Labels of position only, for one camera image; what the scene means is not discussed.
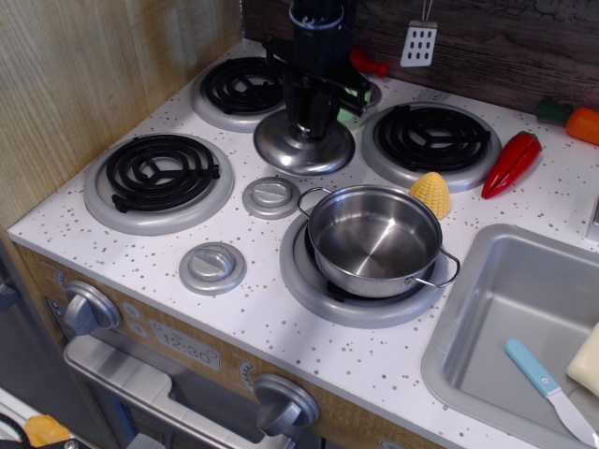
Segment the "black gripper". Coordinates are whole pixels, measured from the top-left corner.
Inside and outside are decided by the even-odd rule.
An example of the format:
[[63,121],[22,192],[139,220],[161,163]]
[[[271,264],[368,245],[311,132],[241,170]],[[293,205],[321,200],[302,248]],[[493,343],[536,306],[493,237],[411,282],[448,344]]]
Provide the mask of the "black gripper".
[[322,138],[339,109],[360,114],[370,83],[352,66],[352,19],[293,18],[293,38],[269,36],[267,61],[279,72],[289,121]]

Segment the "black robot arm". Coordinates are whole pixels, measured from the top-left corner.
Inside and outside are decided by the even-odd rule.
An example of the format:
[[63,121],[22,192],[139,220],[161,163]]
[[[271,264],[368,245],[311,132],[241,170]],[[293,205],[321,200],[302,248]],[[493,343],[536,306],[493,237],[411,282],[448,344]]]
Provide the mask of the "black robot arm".
[[311,138],[321,138],[340,109],[361,115],[369,82],[353,66],[356,1],[294,1],[289,9],[291,40],[264,42],[267,61],[281,77],[289,121]]

